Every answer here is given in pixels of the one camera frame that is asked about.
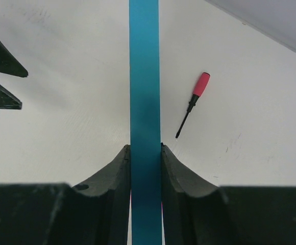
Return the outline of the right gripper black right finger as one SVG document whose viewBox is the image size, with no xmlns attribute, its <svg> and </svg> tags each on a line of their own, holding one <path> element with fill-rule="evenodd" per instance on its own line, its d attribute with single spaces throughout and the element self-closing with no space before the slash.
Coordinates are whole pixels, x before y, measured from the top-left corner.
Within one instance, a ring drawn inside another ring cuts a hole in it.
<svg viewBox="0 0 296 245">
<path fill-rule="evenodd" d="M 161 147 L 166 244 L 296 244 L 296 187 L 215 186 Z"/>
</svg>

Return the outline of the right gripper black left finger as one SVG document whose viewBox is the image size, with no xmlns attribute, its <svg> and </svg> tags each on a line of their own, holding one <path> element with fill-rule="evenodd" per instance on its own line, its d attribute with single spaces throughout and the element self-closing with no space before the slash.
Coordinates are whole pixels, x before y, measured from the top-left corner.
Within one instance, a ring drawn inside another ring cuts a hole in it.
<svg viewBox="0 0 296 245">
<path fill-rule="evenodd" d="M 0 184 L 0 244 L 126 244 L 130 146 L 75 186 Z"/>
</svg>

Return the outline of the red handled screwdriver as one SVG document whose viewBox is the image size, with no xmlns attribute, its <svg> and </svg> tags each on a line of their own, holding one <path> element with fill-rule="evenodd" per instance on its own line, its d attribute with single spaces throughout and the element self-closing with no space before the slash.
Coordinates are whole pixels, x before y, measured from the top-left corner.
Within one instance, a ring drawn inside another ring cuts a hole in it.
<svg viewBox="0 0 296 245">
<path fill-rule="evenodd" d="M 189 115 L 189 113 L 192 111 L 192 109 L 194 108 L 194 106 L 196 105 L 198 99 L 202 96 L 204 90 L 206 89 L 207 87 L 207 84 L 209 82 L 209 79 L 210 79 L 210 74 L 207 73 L 207 72 L 203 72 L 201 74 L 201 76 L 198 78 L 195 86 L 194 86 L 194 89 L 193 89 L 193 92 L 192 92 L 192 96 L 191 96 L 191 99 L 188 103 L 188 107 L 187 107 L 187 110 L 186 110 L 186 114 L 185 114 L 185 117 L 176 133 L 176 139 L 180 136 L 180 133 L 182 131 L 182 128 L 185 124 L 185 121 Z"/>
</svg>

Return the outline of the blue wooden picture frame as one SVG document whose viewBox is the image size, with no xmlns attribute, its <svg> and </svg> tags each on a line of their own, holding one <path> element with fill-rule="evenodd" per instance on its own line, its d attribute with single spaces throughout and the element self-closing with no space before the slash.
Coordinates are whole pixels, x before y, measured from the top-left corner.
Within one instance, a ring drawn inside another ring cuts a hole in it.
<svg viewBox="0 0 296 245">
<path fill-rule="evenodd" d="M 159 2 L 129 2 L 132 244 L 162 244 Z"/>
</svg>

